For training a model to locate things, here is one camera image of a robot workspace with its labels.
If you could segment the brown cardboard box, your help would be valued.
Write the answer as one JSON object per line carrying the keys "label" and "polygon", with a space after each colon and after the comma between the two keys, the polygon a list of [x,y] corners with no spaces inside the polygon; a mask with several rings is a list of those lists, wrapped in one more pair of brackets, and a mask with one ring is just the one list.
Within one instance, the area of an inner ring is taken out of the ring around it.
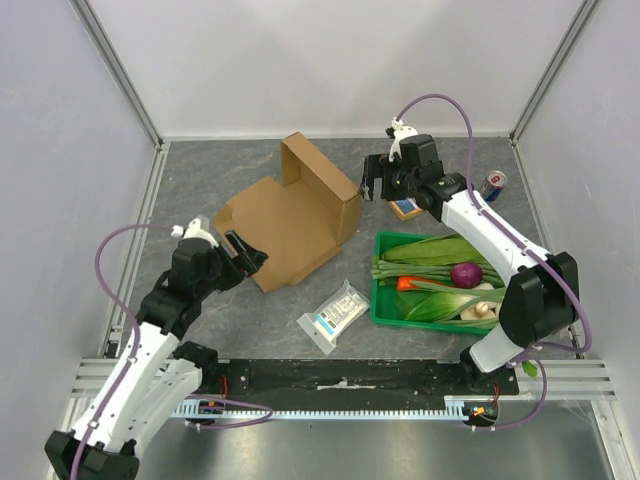
{"label": "brown cardboard box", "polygon": [[216,213],[214,226],[235,231],[268,259],[253,275],[269,293],[296,285],[353,237],[361,214],[358,187],[302,133],[280,142],[281,179],[267,176]]}

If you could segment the white plastic packet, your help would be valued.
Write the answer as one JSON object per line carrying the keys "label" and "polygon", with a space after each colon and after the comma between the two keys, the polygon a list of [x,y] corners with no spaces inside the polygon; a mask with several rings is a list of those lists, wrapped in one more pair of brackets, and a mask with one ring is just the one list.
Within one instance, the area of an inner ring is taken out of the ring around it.
{"label": "white plastic packet", "polygon": [[301,315],[296,323],[325,355],[330,355],[343,331],[369,308],[369,299],[345,279],[329,299],[314,312]]}

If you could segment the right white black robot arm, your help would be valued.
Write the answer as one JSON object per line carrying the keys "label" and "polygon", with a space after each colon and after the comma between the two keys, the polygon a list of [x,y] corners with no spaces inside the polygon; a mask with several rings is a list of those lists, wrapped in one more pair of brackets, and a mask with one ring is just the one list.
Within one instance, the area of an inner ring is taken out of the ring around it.
{"label": "right white black robot arm", "polygon": [[374,185],[384,200],[413,198],[420,208],[459,233],[496,270],[506,285],[499,321],[462,355],[458,381],[483,392],[494,371],[519,359],[548,336],[584,321],[576,260],[551,254],[506,223],[460,173],[446,173],[435,140],[411,134],[394,140],[386,154],[364,159],[360,191],[371,200]]}

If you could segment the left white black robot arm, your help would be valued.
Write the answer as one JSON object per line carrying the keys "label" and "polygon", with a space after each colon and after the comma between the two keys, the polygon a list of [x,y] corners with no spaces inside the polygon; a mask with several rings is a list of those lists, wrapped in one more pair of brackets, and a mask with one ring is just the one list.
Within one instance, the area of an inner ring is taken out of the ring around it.
{"label": "left white black robot arm", "polygon": [[189,395],[219,382],[216,351],[184,336],[214,292],[256,274],[268,256],[225,233],[221,245],[202,218],[167,227],[178,244],[171,266],[156,280],[138,312],[121,309],[132,333],[84,414],[67,431],[54,431],[44,450],[61,479],[133,479],[161,427]]}

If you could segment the orange blue rectangular box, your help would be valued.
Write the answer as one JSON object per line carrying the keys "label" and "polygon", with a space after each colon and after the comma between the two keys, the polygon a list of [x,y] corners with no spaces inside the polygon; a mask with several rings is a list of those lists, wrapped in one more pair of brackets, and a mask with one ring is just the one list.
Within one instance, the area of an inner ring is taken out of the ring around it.
{"label": "orange blue rectangular box", "polygon": [[423,212],[412,198],[390,201],[389,207],[401,221],[413,219]]}

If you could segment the orange carrot piece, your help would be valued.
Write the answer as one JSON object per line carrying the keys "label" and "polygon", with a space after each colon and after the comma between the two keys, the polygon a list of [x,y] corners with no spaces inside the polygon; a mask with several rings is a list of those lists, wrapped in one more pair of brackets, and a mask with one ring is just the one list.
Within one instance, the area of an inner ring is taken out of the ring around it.
{"label": "orange carrot piece", "polygon": [[422,289],[422,284],[426,282],[425,278],[416,277],[416,276],[400,276],[397,279],[396,290],[398,292],[410,291],[410,290],[420,290]]}

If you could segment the green bean bundle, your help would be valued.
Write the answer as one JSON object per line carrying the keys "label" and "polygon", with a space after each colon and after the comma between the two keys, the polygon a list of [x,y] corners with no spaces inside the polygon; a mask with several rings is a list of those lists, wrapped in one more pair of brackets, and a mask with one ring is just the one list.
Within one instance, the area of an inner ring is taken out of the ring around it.
{"label": "green bean bundle", "polygon": [[448,265],[413,265],[386,261],[379,257],[374,257],[371,265],[371,275],[376,280],[416,276],[445,285],[453,284],[451,270],[452,267]]}

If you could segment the blue silver drink can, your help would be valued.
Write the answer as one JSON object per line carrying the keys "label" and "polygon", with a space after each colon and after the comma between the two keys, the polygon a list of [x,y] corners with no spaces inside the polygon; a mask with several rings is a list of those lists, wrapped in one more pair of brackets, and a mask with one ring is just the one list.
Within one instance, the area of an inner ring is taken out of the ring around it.
{"label": "blue silver drink can", "polygon": [[485,202],[493,202],[500,196],[506,185],[507,176],[503,172],[499,170],[490,171],[486,175],[479,193]]}

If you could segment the purple onion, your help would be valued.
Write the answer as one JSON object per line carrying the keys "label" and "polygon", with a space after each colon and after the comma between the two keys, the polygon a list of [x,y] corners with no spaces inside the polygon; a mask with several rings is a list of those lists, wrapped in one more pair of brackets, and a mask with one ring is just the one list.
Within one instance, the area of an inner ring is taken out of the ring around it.
{"label": "purple onion", "polygon": [[482,283],[483,269],[472,262],[455,265],[450,271],[453,285],[461,289],[473,289]]}

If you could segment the beige mushroom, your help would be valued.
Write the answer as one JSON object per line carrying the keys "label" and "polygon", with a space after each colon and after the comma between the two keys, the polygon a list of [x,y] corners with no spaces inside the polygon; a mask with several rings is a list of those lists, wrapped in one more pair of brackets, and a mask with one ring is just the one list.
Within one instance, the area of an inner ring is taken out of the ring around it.
{"label": "beige mushroom", "polygon": [[460,313],[463,321],[489,321],[497,318],[497,308],[504,297],[503,288],[494,288],[489,283],[481,283],[472,289],[471,294],[461,296],[466,308]]}

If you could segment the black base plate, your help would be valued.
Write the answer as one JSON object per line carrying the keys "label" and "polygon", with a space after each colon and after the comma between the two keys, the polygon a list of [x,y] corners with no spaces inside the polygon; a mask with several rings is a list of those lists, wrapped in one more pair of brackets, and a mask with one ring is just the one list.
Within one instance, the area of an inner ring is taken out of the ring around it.
{"label": "black base plate", "polygon": [[322,390],[402,390],[427,396],[469,396],[498,393],[516,395],[519,386],[512,369],[474,376],[458,362],[376,359],[230,359],[203,368],[199,391],[242,395]]}

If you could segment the aluminium front rail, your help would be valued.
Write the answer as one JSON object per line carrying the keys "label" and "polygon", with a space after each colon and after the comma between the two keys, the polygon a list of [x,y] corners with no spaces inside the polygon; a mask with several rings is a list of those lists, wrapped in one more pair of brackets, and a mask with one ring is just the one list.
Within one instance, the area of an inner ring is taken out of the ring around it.
{"label": "aluminium front rail", "polygon": [[[115,359],[82,359],[71,390],[71,398],[93,398],[116,365]],[[543,360],[547,375],[547,399],[612,400],[616,397],[602,360]]]}

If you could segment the right aluminium frame post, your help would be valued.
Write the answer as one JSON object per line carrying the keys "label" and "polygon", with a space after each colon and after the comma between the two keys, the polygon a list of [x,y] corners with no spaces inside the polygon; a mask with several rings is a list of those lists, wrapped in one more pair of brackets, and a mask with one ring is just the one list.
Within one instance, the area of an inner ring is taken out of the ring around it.
{"label": "right aluminium frame post", "polygon": [[531,121],[542,106],[557,77],[585,33],[592,17],[600,6],[600,0],[583,0],[564,31],[546,67],[526,101],[518,119],[509,133],[512,146],[517,146]]}

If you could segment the aluminium frame post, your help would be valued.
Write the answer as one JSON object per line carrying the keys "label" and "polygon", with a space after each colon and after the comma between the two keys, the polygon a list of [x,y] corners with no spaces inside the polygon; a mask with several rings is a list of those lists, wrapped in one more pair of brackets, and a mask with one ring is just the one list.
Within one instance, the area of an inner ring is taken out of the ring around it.
{"label": "aluminium frame post", "polygon": [[137,118],[146,136],[156,149],[163,146],[164,140],[137,92],[124,64],[116,52],[90,1],[70,0],[69,3],[78,15],[92,42],[98,50],[107,69],[120,89],[125,101]]}
{"label": "aluminium frame post", "polygon": [[600,6],[600,0],[583,0],[564,31],[546,67],[526,101],[518,119],[509,133],[512,146],[517,146],[531,121],[542,106],[557,77],[585,33],[592,17]]}

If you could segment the left aluminium frame post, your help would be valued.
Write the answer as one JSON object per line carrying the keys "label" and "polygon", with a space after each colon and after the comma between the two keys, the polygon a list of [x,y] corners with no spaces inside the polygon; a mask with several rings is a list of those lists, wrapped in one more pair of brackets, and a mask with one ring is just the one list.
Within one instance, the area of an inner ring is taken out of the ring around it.
{"label": "left aluminium frame post", "polygon": [[156,149],[163,146],[164,140],[137,92],[124,64],[116,52],[90,1],[70,0],[69,3],[78,15],[92,42],[98,50],[107,69],[120,89],[125,101],[137,118],[146,136]]}

